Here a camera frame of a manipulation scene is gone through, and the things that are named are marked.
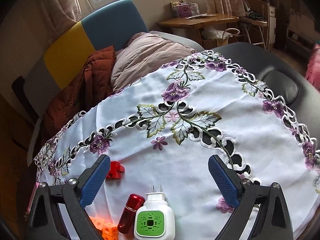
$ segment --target white embroidered tablecloth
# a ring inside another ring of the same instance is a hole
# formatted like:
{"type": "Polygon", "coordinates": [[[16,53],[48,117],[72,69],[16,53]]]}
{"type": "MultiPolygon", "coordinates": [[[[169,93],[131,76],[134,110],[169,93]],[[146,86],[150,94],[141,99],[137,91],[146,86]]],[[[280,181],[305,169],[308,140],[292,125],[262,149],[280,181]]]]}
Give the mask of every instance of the white embroidered tablecloth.
{"type": "Polygon", "coordinates": [[[104,182],[87,213],[117,224],[131,193],[161,184],[175,240],[214,239],[233,211],[208,171],[213,154],[241,178],[280,183],[295,238],[319,205],[319,151],[307,127],[281,96],[211,50],[165,64],[77,114],[35,158],[37,181],[64,184],[102,153],[125,173],[104,182]]]}

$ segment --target red bottle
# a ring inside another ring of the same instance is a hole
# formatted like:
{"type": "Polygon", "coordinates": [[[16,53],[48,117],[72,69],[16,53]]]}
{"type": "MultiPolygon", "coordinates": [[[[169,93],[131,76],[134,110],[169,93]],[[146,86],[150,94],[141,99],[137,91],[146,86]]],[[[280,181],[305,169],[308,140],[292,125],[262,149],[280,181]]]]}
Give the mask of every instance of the red bottle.
{"type": "Polygon", "coordinates": [[[118,231],[122,234],[130,234],[133,232],[134,220],[136,218],[137,210],[143,206],[145,198],[131,194],[127,203],[124,206],[121,218],[118,223],[118,231]]]}

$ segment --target screw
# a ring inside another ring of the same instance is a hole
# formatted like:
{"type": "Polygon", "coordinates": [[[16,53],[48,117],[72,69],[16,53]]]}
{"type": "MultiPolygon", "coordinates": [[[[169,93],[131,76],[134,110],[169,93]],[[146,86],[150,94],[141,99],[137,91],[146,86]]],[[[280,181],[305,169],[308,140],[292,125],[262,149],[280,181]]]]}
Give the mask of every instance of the screw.
{"type": "Polygon", "coordinates": [[[250,184],[251,184],[251,180],[249,180],[249,179],[243,179],[243,180],[242,180],[242,184],[243,184],[243,185],[250,185],[250,184]]]}
{"type": "Polygon", "coordinates": [[[272,185],[274,188],[280,188],[280,184],[277,182],[272,183],[272,185]]]}
{"type": "Polygon", "coordinates": [[[39,187],[45,187],[45,182],[41,182],[40,184],[39,184],[39,187]]]}
{"type": "Polygon", "coordinates": [[[75,179],[75,178],[69,179],[68,183],[71,184],[71,185],[74,185],[74,184],[77,183],[77,179],[75,179]]]}

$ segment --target wooden side table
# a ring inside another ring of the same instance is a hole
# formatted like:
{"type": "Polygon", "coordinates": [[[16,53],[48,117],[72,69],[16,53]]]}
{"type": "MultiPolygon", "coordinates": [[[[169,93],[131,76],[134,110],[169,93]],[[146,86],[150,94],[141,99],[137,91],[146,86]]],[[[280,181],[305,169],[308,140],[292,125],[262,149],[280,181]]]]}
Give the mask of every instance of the wooden side table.
{"type": "Polygon", "coordinates": [[[216,13],[213,17],[204,17],[187,20],[186,18],[176,17],[159,22],[159,27],[166,33],[172,33],[171,28],[188,29],[191,33],[191,39],[202,46],[200,28],[222,23],[234,23],[239,20],[238,17],[226,14],[216,13]]]}

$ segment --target wooden floor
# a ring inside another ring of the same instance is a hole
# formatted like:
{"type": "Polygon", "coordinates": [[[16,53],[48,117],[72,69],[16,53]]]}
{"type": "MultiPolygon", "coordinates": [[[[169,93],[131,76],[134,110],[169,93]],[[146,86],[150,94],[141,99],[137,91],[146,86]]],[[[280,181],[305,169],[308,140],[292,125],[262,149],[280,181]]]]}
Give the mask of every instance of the wooden floor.
{"type": "MultiPolygon", "coordinates": [[[[272,53],[281,58],[301,75],[306,73],[306,62],[296,55],[272,49],[272,53]]],[[[12,231],[18,235],[16,188],[23,171],[27,168],[27,152],[32,128],[0,96],[0,213],[12,231]],[[22,146],[18,147],[12,139],[22,146]]]]}

